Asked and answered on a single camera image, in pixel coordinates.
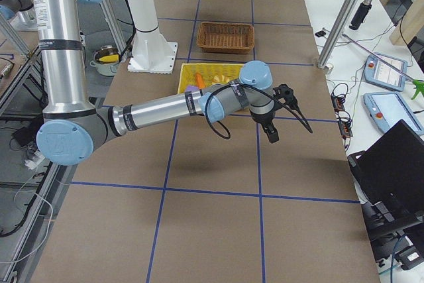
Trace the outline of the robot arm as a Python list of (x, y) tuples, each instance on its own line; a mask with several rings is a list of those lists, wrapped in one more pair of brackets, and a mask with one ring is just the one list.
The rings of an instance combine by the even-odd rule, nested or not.
[(32, 0), (1, 0), (1, 14), (18, 31), (37, 31)]
[(138, 105), (96, 109), (88, 100), (80, 38), (78, 0), (33, 0), (42, 53), (48, 105), (36, 135), (41, 153), (64, 166), (79, 164), (107, 141), (127, 132), (182, 117), (203, 115), (208, 123), (249, 108), (270, 142), (277, 100), (272, 75), (261, 61), (246, 63), (226, 85), (190, 91)]

